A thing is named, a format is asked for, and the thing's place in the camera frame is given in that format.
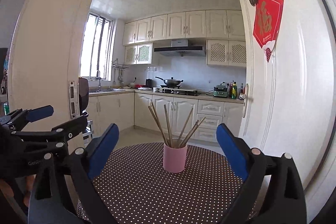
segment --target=faucet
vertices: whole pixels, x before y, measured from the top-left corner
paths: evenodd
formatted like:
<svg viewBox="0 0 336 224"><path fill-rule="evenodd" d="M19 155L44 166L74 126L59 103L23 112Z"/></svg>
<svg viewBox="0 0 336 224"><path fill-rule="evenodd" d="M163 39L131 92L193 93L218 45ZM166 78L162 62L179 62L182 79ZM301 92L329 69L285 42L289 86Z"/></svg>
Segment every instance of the faucet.
<svg viewBox="0 0 336 224"><path fill-rule="evenodd" d="M100 77L100 70L97 70L97 79L99 80L99 84L98 84L98 91L101 91L101 77Z"/></svg>

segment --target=round table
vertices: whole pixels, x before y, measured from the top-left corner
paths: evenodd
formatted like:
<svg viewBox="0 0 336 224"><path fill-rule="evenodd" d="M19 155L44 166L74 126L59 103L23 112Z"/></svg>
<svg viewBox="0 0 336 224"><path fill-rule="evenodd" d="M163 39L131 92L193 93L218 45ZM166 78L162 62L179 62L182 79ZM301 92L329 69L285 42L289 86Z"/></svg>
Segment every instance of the round table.
<svg viewBox="0 0 336 224"><path fill-rule="evenodd" d="M96 191L119 223L217 223L242 185L225 156L188 145L184 171L162 167L163 143L114 150ZM77 214L89 220L80 202Z"/></svg>

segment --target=person's hand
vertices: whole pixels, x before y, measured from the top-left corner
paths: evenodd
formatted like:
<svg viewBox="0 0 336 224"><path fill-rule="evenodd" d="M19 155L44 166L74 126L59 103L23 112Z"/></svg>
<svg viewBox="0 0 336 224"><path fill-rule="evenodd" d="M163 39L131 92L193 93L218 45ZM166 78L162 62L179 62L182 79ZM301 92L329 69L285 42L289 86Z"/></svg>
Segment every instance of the person's hand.
<svg viewBox="0 0 336 224"><path fill-rule="evenodd" d="M23 198L23 203L28 207L29 206L29 199L30 199L30 192L33 188L35 177L33 175L26 177L26 194ZM0 179L0 190L6 196L13 197L14 193L12 188L2 179Z"/></svg>

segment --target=window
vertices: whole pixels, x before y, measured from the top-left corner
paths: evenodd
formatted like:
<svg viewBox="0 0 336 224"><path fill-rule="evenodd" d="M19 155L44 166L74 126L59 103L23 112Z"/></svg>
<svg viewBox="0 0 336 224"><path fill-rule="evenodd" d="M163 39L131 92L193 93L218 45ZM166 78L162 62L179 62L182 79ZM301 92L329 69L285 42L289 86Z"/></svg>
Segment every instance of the window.
<svg viewBox="0 0 336 224"><path fill-rule="evenodd" d="M81 77L96 77L97 70L99 70L102 79L110 80L109 63L112 29L112 20L89 13L81 52Z"/></svg>

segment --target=range hood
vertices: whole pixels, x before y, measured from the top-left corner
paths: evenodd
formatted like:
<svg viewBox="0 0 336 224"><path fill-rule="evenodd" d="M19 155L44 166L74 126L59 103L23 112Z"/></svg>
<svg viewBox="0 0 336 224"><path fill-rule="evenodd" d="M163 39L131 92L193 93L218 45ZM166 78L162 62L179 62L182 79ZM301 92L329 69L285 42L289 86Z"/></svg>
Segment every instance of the range hood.
<svg viewBox="0 0 336 224"><path fill-rule="evenodd" d="M154 48L164 56L206 56L203 46L191 46L188 39L174 39L171 47Z"/></svg>

